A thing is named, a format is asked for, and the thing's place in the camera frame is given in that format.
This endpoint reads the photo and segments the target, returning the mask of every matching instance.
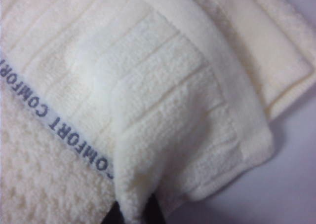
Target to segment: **textured fabric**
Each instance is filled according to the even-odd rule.
[[[284,0],[195,0],[235,50],[269,120],[316,82],[316,34]]]
[[[114,198],[126,221],[139,223],[155,190],[166,215],[185,201],[207,197],[271,156],[271,134],[258,98],[266,107],[311,68],[297,62],[283,68],[304,70],[279,87],[264,67],[245,66],[235,56],[224,36],[235,41],[222,35],[217,27],[225,29],[216,26],[214,14],[209,18],[193,0],[1,4],[4,223],[23,217],[31,223],[45,217],[48,223],[98,223]],[[281,54],[298,57],[275,24],[269,24],[273,36],[288,46]],[[254,53],[261,54],[259,49]],[[279,60],[284,66],[284,59]],[[252,83],[271,83],[256,95],[242,66],[258,73]],[[65,122],[55,120],[58,140],[26,112],[16,114],[22,106],[11,93],[35,117],[37,108],[34,94],[22,92],[13,74],[46,101],[48,114],[55,111]],[[51,131],[55,128],[54,120],[45,122]],[[17,138],[24,143],[13,139],[15,133],[27,134]],[[79,145],[74,134],[84,135],[89,146]],[[25,167],[22,176],[12,165],[20,150],[26,154],[17,157]],[[111,176],[97,173],[99,152],[114,165],[115,187]],[[50,175],[54,182],[46,178]],[[23,186],[24,181],[32,185]],[[38,190],[43,190],[39,197],[32,195]],[[14,215],[20,209],[23,215]]]

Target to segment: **folded towel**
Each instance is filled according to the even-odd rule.
[[[139,223],[267,160],[315,64],[260,3],[2,0],[3,222]]]

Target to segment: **white towel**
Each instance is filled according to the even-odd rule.
[[[260,13],[256,40],[253,12],[204,1],[2,0],[4,223],[98,223],[115,198],[138,223],[152,192],[168,215],[272,155],[263,107],[286,108],[313,62],[260,0],[234,0]]]

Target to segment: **terry cloth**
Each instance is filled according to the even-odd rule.
[[[263,107],[281,102],[311,63],[271,17],[262,21],[282,45],[279,57],[266,43],[265,60],[260,38],[244,52],[256,63],[245,63],[200,6],[2,0],[4,223],[99,223],[114,199],[126,223],[138,223],[152,192],[168,215],[271,156]],[[286,66],[287,54],[295,62]]]

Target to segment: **fabric fold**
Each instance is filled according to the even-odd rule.
[[[266,117],[309,87],[315,62],[313,41],[263,2],[2,0],[4,209],[35,223],[95,223],[116,198],[126,223],[140,223],[153,192],[169,215],[269,159]],[[21,108],[12,95],[59,140],[27,113],[11,117],[9,104]],[[21,131],[32,149],[12,139]]]

